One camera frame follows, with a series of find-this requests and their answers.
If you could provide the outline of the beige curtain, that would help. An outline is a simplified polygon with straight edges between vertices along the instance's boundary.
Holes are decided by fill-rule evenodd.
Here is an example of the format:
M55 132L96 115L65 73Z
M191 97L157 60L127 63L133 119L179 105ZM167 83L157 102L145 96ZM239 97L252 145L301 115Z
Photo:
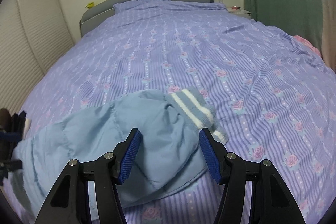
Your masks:
M335 71L335 12L336 0L321 0L322 2L322 43L321 53L325 64Z

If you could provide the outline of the purple floral striped duvet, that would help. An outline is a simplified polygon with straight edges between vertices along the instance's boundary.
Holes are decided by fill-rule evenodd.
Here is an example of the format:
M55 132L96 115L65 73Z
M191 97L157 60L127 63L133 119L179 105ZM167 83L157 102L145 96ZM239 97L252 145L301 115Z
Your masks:
M49 70L23 105L29 136L142 90L195 87L228 149L272 160L306 223L335 199L335 73L276 27L218 3L147 3L105 20Z

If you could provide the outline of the pink blanket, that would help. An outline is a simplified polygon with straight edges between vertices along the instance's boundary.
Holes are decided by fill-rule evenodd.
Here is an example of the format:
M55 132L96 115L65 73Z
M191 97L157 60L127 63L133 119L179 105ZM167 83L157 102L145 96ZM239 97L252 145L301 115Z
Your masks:
M315 54L319 55L319 57L322 57L320 51L318 48L316 48L309 40L306 40L305 38L299 36L299 35L296 35L294 36L294 38L302 43L303 45L307 46L311 51L313 51Z

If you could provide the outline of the white bedside table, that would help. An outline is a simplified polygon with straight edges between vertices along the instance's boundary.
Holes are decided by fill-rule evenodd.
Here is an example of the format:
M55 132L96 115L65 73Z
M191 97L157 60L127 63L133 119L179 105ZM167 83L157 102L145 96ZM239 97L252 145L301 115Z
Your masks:
M233 14L233 15L236 15L236 16L240 16L240 17L247 18L247 19L252 18L251 12L247 11L247 10L233 9L232 7L228 7L227 10L230 14Z

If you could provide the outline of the brown folded garment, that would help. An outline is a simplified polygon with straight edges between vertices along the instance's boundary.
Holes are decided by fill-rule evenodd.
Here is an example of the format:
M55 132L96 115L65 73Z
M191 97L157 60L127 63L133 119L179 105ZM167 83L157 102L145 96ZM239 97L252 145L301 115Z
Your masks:
M9 125L11 125L11 115L9 110L2 108L0 109L0 128L1 130L6 130Z

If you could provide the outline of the white louvered wardrobe doors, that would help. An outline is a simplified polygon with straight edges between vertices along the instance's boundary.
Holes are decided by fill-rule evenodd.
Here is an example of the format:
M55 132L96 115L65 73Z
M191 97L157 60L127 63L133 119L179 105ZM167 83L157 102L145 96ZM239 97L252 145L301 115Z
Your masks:
M2 0L1 107L19 111L74 44L59 0Z

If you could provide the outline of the black folded garment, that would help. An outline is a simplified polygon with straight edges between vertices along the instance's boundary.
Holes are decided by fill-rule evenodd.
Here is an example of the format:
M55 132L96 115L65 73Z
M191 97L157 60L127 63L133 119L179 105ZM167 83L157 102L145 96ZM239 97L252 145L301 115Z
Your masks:
M17 134L20 137L20 140L23 139L25 124L26 124L26 115L25 111L14 113L11 116L11 125L9 127L10 133Z

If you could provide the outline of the purple striped pillow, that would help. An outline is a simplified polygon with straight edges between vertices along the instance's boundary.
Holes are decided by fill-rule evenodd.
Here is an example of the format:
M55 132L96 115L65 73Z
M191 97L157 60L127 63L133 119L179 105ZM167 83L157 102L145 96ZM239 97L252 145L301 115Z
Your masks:
M138 6L151 3L151 2L155 2L155 1L169 1L169 0L131 0L127 2L116 3L115 5L113 5L113 9L114 9L114 12L118 14L120 12L130 10Z

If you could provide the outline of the light blue padded pants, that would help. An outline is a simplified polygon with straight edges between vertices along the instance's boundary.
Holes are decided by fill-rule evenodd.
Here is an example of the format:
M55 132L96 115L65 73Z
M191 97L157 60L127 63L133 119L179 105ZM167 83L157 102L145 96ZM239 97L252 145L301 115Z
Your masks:
M70 160L95 161L111 152L123 207L164 198L206 171L199 147L204 128L216 141L228 142L214 106L196 88L128 94L80 110L20 141L14 157L23 166L10 184L21 205L37 213Z

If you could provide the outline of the yellow toy on headboard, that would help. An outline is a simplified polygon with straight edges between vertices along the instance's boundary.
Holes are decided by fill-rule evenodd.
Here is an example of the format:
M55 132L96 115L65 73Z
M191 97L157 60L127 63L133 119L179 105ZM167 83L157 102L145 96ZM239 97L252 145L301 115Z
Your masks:
M94 2L90 2L90 3L88 3L86 6L85 6L85 8L86 9L91 9L92 7L94 7L95 6L95 3Z

